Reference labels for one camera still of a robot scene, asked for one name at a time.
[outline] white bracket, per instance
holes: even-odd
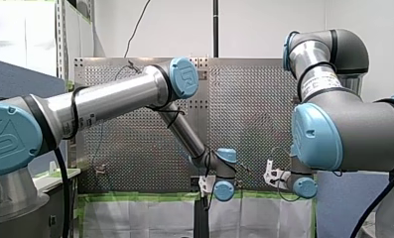
[[[212,188],[215,184],[215,176],[207,176],[207,177],[199,177],[199,190],[200,196],[205,197],[206,195],[211,194]]]
[[[281,189],[288,189],[286,180],[289,178],[290,174],[290,172],[282,171],[280,169],[273,170],[273,161],[268,160],[264,180],[270,186],[278,186]]]

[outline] robotic arm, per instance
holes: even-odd
[[[219,200],[229,200],[234,194],[235,151],[219,149],[209,156],[173,103],[193,96],[197,88],[194,65],[188,59],[173,59],[146,66],[139,75],[80,87],[72,93],[0,101],[0,217],[15,214],[41,198],[27,171],[33,158],[54,150],[77,131],[145,106],[158,111],[170,125],[194,165],[216,170],[214,194]]]
[[[291,171],[287,188],[315,196],[311,169],[394,174],[394,96],[367,103],[357,94],[369,65],[362,40],[345,30],[292,33],[283,63],[302,102],[293,112],[291,153],[302,173]]]
[[[219,148],[216,152],[211,151],[202,143],[185,117],[175,111],[178,111],[178,107],[175,103],[171,103],[159,114],[188,151],[191,163],[197,168],[216,171],[213,194],[220,201],[228,201],[234,195],[236,152],[226,148]]]

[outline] white cloth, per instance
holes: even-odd
[[[210,238],[310,238],[312,202],[245,197],[212,201]],[[193,201],[99,201],[85,205],[83,237],[194,237]]]

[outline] white wall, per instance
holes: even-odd
[[[95,53],[123,57],[147,0],[95,0]],[[211,52],[211,0],[151,1],[128,57],[205,56]]]
[[[146,0],[95,0],[95,55],[123,57]],[[280,58],[285,37],[345,28],[366,44],[362,97],[394,94],[394,0],[219,0],[219,56]],[[212,56],[212,0],[152,1],[128,57]]]
[[[281,58],[290,32],[325,27],[324,0],[219,0],[219,56]]]
[[[365,101],[394,94],[394,0],[327,0],[327,29],[357,34],[369,51],[369,73],[361,96]]]
[[[95,52],[123,57],[146,0],[95,0]],[[292,30],[325,28],[324,0],[219,0],[219,55],[280,58]],[[152,1],[128,57],[212,56],[212,0]]]

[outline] pegboard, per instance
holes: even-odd
[[[250,173],[238,168],[247,189],[267,189],[267,159],[285,169],[290,150],[292,99],[297,82],[280,59],[209,59],[209,141],[228,147]]]
[[[129,60],[142,69],[169,59]],[[238,178],[245,188],[267,188],[262,175],[271,149],[288,150],[291,144],[296,80],[281,70],[280,59],[191,60],[198,68],[198,92],[176,103],[207,145],[236,149],[239,162],[251,171],[239,169]],[[77,59],[75,86],[108,82],[117,74],[117,78],[134,75],[127,64],[128,59]],[[197,174],[158,113],[149,109],[81,132],[76,143],[75,163],[83,170],[78,187],[82,193],[189,191],[190,176]],[[276,167],[289,164],[281,150],[273,156]]]

